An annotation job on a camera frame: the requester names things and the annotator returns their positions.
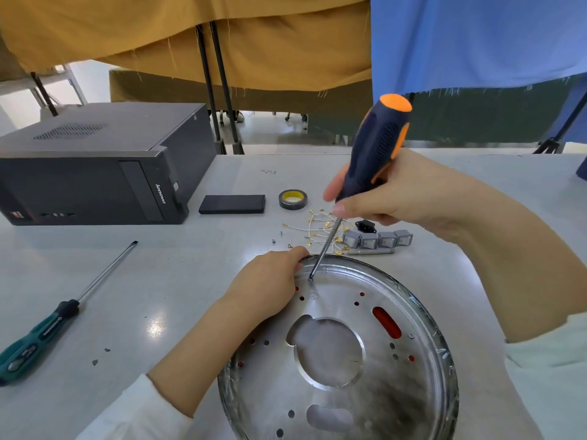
screwdriver handle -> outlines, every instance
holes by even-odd
[[[406,138],[412,105],[398,94],[382,95],[355,137],[349,169],[337,201],[377,187],[378,176],[396,157]]]
[[[79,313],[79,301],[62,301],[57,309],[0,354],[0,386],[25,374],[47,349],[67,321]]]

black pole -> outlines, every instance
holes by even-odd
[[[581,111],[583,110],[583,108],[585,107],[586,104],[587,104],[587,93],[585,93],[583,95],[583,97],[581,97],[581,100],[579,100],[579,103],[577,103],[577,106],[575,107],[575,109],[573,109],[573,111],[569,115],[569,118],[562,125],[561,129],[558,130],[556,135],[554,137],[551,137],[550,139],[545,140],[543,143],[541,143],[540,146],[538,147],[538,149],[536,151],[534,151],[534,154],[542,154],[542,153],[552,154],[554,152],[562,152],[563,144],[561,142],[561,139],[564,137],[564,135],[567,133],[567,131],[569,131],[569,128],[573,125],[573,122],[575,121],[577,116],[581,113]]]
[[[224,91],[224,100],[226,102],[226,110],[228,111],[228,119],[230,120],[230,128],[232,130],[232,145],[234,154],[245,154],[242,143],[238,138],[237,125],[234,121],[234,112],[230,101],[230,93],[228,92],[228,82],[226,81],[226,73],[224,72],[224,63],[222,61],[222,51],[220,50],[220,42],[218,41],[218,30],[216,23],[210,21],[210,30],[212,31],[212,41],[214,42],[214,51],[216,52],[216,60],[218,62],[218,71],[220,71],[220,80],[222,80],[222,89]]]
[[[45,101],[45,103],[47,103],[47,106],[49,107],[49,111],[51,111],[51,114],[53,114],[53,117],[57,117],[59,115],[59,113],[55,109],[55,105],[53,104],[53,101],[49,97],[47,90],[43,86],[43,83],[41,82],[39,75],[37,73],[31,73],[31,77],[33,78],[33,81],[37,85],[37,88],[39,88],[40,95],[43,96],[43,100]]]
[[[210,102],[210,110],[212,111],[212,123],[214,124],[214,133],[216,135],[216,152],[218,154],[226,154],[226,147],[224,146],[224,140],[220,137],[220,128],[218,127],[218,118],[216,117],[216,103],[214,102],[214,91],[212,90],[212,80],[210,78],[208,57],[206,56],[206,46],[204,44],[204,30],[201,24],[196,26],[196,35],[198,36],[204,78],[206,79],[206,88],[208,89],[208,101]]]

lenovo logo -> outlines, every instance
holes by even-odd
[[[161,185],[155,184],[155,186],[157,187],[157,191],[159,191],[159,197],[161,198],[161,202],[165,204],[165,198],[163,197],[163,193],[161,193]]]

white wall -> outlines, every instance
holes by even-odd
[[[73,73],[90,103],[109,102],[108,71],[115,66],[87,60],[71,64]],[[67,81],[46,86],[47,91],[63,104],[79,103]],[[0,95],[0,136],[39,121],[39,105],[30,91]]]

forearm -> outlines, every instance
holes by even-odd
[[[187,416],[258,318],[231,298],[216,301],[185,337],[149,372],[158,392]]]
[[[506,339],[524,341],[587,311],[587,267],[537,215],[483,185],[457,243],[473,263]]]

